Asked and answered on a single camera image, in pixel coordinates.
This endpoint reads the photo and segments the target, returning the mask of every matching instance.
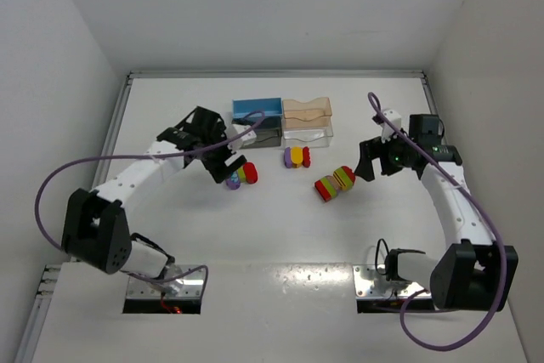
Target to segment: red block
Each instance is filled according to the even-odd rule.
[[[355,175],[354,175],[353,170],[351,170],[347,166],[342,166],[342,169],[348,175],[348,177],[351,179],[351,181],[355,183]]]
[[[244,169],[244,174],[246,175],[246,182],[249,184],[257,183],[258,173],[255,165],[248,162],[242,168]]]
[[[326,187],[321,183],[320,180],[315,182],[314,186],[324,201],[329,201],[332,199],[331,193],[329,193],[329,190],[326,189]]]
[[[305,148],[303,148],[303,166],[304,167],[309,167],[311,161],[309,159],[309,147],[306,146]]]

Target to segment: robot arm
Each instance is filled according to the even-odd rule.
[[[398,128],[400,115],[390,109],[382,113]],[[360,162],[355,175],[366,181],[374,179],[371,161],[380,159],[382,174],[392,175],[404,167],[416,171],[433,199],[445,234],[445,255],[440,260],[417,250],[394,249],[386,257],[386,278],[390,281],[414,281],[431,292],[439,309],[488,310],[495,296],[499,275],[499,255],[495,237],[482,222],[459,189],[440,171],[402,139],[377,116],[382,136],[360,143]],[[435,115],[412,115],[408,136],[422,147],[458,183],[468,190],[462,159],[455,146],[442,145],[440,119]],[[502,310],[518,264],[513,247],[506,246],[507,284],[499,310]]]
[[[157,137],[145,152],[149,160],[134,162],[92,191],[79,189],[71,195],[62,249],[107,274],[120,270],[152,279],[173,275],[172,256],[149,239],[130,235],[128,226],[134,208],[195,159],[202,162],[216,183],[226,180],[246,163],[246,158],[236,151],[242,144],[255,140],[254,132],[198,156],[179,153],[231,139],[248,128],[241,125],[227,128],[219,114],[196,107],[182,122]]]

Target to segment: black bracket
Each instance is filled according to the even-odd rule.
[[[381,123],[375,116],[374,122]],[[442,145],[444,128],[439,132],[442,121],[437,115],[420,114],[410,115],[410,131],[407,136],[425,150],[437,162],[454,162],[462,164],[461,156],[457,148],[452,145]],[[408,167],[414,170],[418,178],[423,175],[423,170],[428,165],[427,160],[413,150],[404,140],[393,135],[389,140],[382,141],[381,137],[368,139],[359,143],[360,159],[354,173],[367,182],[374,180],[372,161],[380,159],[383,176],[391,176]]]
[[[167,128],[157,136],[156,140],[166,140],[176,145],[179,150],[193,150],[226,140],[226,128],[223,118],[217,112],[197,106],[178,125]],[[215,183],[222,183],[246,163],[246,158],[240,155],[235,161],[226,165],[226,161],[231,156],[233,152],[225,145],[199,155],[197,158],[186,156],[184,165],[187,167],[193,159],[200,159]]]
[[[514,247],[505,246],[505,250],[507,283],[498,310],[504,308],[518,267],[518,254]],[[452,244],[431,274],[433,302],[440,309],[489,310],[496,295],[499,272],[496,244],[473,245],[468,240]]]
[[[388,281],[406,281],[399,276],[399,255],[406,254],[408,252],[416,254],[424,254],[425,252],[420,250],[406,250],[401,248],[394,248],[391,250],[385,258],[385,279]]]
[[[78,189],[71,194],[62,234],[63,251],[114,274],[132,250],[127,216],[121,202],[109,202],[96,191]]]

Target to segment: white tabletop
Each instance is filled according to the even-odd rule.
[[[351,269],[332,263],[371,263],[380,237],[435,258],[445,250],[433,204],[412,172],[386,178],[376,166],[377,180],[358,179],[329,203],[315,193],[315,180],[355,167],[358,143],[379,134],[368,91],[403,114],[405,125],[410,114],[428,112],[419,78],[135,79],[115,153],[145,151],[195,105],[229,120],[232,99],[328,96],[335,136],[329,148],[311,150],[309,169],[285,169],[281,149],[245,150],[259,181],[237,191],[192,163],[140,206],[130,228],[181,264],[210,264],[201,315],[123,315],[124,276],[68,264],[34,361],[524,361],[508,307],[475,342],[440,355],[407,339],[396,316],[357,315]],[[113,162],[109,176],[125,166]],[[414,317],[411,325],[428,341],[446,343],[481,316]]]

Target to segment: transparent container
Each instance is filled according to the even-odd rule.
[[[331,144],[332,108],[327,97],[299,102],[283,99],[283,138],[285,147],[327,147]]]
[[[263,111],[266,117],[281,117],[281,98],[234,99],[232,101],[233,119],[242,119],[253,111]],[[258,116],[248,119],[257,121]]]
[[[253,124],[253,118],[244,119],[233,119],[232,123],[237,123],[239,125],[251,125]],[[279,116],[268,116],[264,118],[263,123],[261,123],[256,129],[254,129],[257,138],[252,144],[243,145],[242,149],[255,149],[255,148],[273,148],[276,146],[281,146],[281,117]]]

